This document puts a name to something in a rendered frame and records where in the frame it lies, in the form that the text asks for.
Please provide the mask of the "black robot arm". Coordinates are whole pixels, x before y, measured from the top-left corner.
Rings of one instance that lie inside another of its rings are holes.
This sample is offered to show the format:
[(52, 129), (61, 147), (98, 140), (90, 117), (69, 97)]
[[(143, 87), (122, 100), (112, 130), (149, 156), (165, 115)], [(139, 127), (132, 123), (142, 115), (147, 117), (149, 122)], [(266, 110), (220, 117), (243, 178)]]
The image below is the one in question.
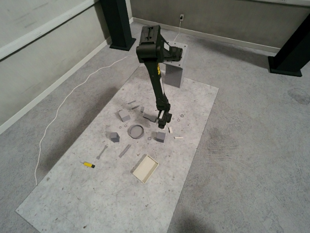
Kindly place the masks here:
[(170, 46), (160, 31), (160, 25), (143, 26), (136, 54), (139, 63), (144, 63), (148, 70), (156, 97), (156, 107), (159, 110), (158, 127), (164, 129), (171, 105), (164, 92), (159, 63), (163, 60), (180, 61), (183, 49)]

